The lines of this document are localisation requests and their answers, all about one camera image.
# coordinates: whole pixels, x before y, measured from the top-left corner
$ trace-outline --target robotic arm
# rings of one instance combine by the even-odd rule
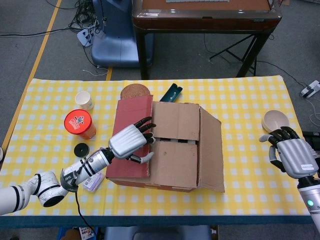
[[[298,191],[320,232],[320,181],[313,177],[319,167],[308,143],[288,126],[263,135],[259,141],[272,144],[269,159],[273,165],[291,178],[298,179]],[[276,150],[281,161],[276,157]]]
[[[37,173],[21,185],[0,188],[0,216],[24,209],[31,195],[36,195],[44,207],[58,204],[68,192],[76,192],[79,184],[109,166],[114,157],[139,164],[148,162],[154,155],[153,152],[144,157],[135,156],[133,152],[145,144],[156,141],[152,132],[143,133],[156,127],[154,123],[145,124],[151,119],[152,117],[146,117],[136,124],[127,126],[109,139],[107,148],[100,148],[89,157],[62,169],[61,185],[53,172],[46,171]]]

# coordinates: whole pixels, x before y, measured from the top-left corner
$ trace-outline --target box flap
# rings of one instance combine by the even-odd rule
[[[221,122],[200,108],[198,187],[225,192]]]
[[[130,124],[135,124],[139,120],[149,117],[152,114],[153,96],[138,96],[118,101],[114,127],[112,135],[117,134]],[[134,152],[139,157],[146,156],[149,153],[150,145],[144,145]],[[126,159],[112,160],[106,171],[107,177],[118,178],[146,178],[149,176],[149,164],[137,164]]]
[[[197,187],[197,145],[157,141],[152,145],[151,150],[154,152],[154,156],[149,163],[150,177],[112,177],[111,179],[176,188],[195,189]]]
[[[152,117],[157,138],[199,140],[198,104],[154,101]]]

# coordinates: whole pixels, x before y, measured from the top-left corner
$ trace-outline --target table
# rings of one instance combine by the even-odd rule
[[[93,226],[311,223],[296,189],[297,181],[269,162],[261,118],[283,111],[302,136],[281,76],[147,81],[61,81],[33,79],[19,113],[0,171],[0,187],[21,184],[35,173],[61,169],[78,159],[77,143],[91,151],[106,146],[113,132],[121,90],[142,83],[158,101],[172,83],[183,87],[178,102],[199,103],[222,122],[225,193],[196,189],[190,193],[115,185],[104,180],[96,193],[79,187],[82,214]],[[89,91],[96,136],[84,141],[64,129],[66,114],[77,108],[78,91]],[[0,226],[84,226],[75,196],[44,208],[36,196],[19,212],[0,216]]]
[[[145,35],[149,33],[253,34],[236,77],[245,77],[270,34],[282,18],[277,0],[230,2],[172,2],[134,0],[132,21],[136,33],[141,79],[148,79]]]

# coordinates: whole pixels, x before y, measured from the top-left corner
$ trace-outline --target gray carpet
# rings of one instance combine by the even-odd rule
[[[62,1],[62,7],[72,7],[73,1]],[[258,60],[269,61],[286,70],[298,81],[307,84],[319,80],[320,76],[320,4],[291,0],[290,6],[281,7],[283,19],[273,33],[274,40],[268,40]],[[4,33],[37,33],[48,27],[54,8],[44,0],[2,0],[0,3],[0,34]],[[74,10],[59,9],[53,29],[64,28],[75,14]],[[242,35],[206,34],[207,47],[212,52],[229,46],[241,39]],[[29,74],[43,41],[43,36],[33,38],[0,38],[0,143],[3,141],[14,115],[20,96],[23,92]],[[243,43],[234,49],[235,53],[243,53],[246,45]],[[150,71],[150,79],[186,79],[186,78],[225,78],[234,77],[240,67],[230,55],[220,56],[211,62],[211,53],[204,47],[203,34],[157,34],[155,39],[155,56]],[[91,76],[96,70],[86,59],[83,48],[74,33],[61,31],[52,34],[47,42],[43,56],[35,73],[41,79],[56,80],[105,80],[105,76]],[[292,99],[300,126],[304,131],[320,132],[309,121],[313,112],[312,106],[298,96],[302,87],[294,82],[281,70],[259,63],[257,75],[282,75]],[[115,68],[112,80],[135,80],[140,78],[138,69]],[[8,239],[25,229],[1,230],[0,239]],[[34,229],[37,234],[47,229]],[[319,239],[314,228],[308,225],[250,225],[223,226],[220,239]],[[25,235],[21,239],[41,239]]]
[[[57,240],[59,228],[16,228],[1,229],[0,240],[9,240],[17,237],[19,240]]]

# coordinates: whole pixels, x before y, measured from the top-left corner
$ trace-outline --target robot finger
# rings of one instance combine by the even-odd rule
[[[270,134],[265,134],[265,135],[262,135],[260,138],[259,138],[259,141],[261,142],[261,143],[264,143],[264,142],[266,142],[266,141],[269,141],[273,146],[277,146],[277,139],[274,137],[274,136],[272,136],[272,135],[270,135]]]
[[[269,134],[272,135],[276,139],[277,142],[283,141],[284,140],[283,137],[276,131],[277,130],[272,131]]]
[[[273,132],[280,134],[283,140],[291,139],[290,135],[285,130],[277,129],[277,130],[274,130]]]
[[[149,132],[149,133],[144,133],[143,136],[145,139],[148,140],[149,138],[152,138],[154,136],[154,134],[152,132]]]
[[[139,128],[140,133],[143,133],[145,131],[147,131],[148,129],[152,129],[155,128],[157,125],[155,125],[154,123],[148,123],[142,127]]]
[[[144,164],[149,162],[150,159],[153,157],[153,155],[154,155],[153,152],[149,152],[146,156],[142,156],[142,157],[132,154],[131,156],[128,156],[126,159],[136,162],[138,164]]]
[[[156,139],[152,136],[146,140],[146,144],[154,144],[156,142]]]
[[[145,124],[146,122],[150,121],[151,119],[152,119],[151,116],[147,116],[147,117],[141,119],[140,121],[136,122],[136,123],[134,124],[134,126],[138,129],[138,128],[140,128],[143,124]]]
[[[300,137],[298,136],[298,134],[295,132],[295,130],[293,130],[291,127],[289,126],[282,126],[281,127],[282,130],[286,131],[290,137],[292,139],[299,139]]]

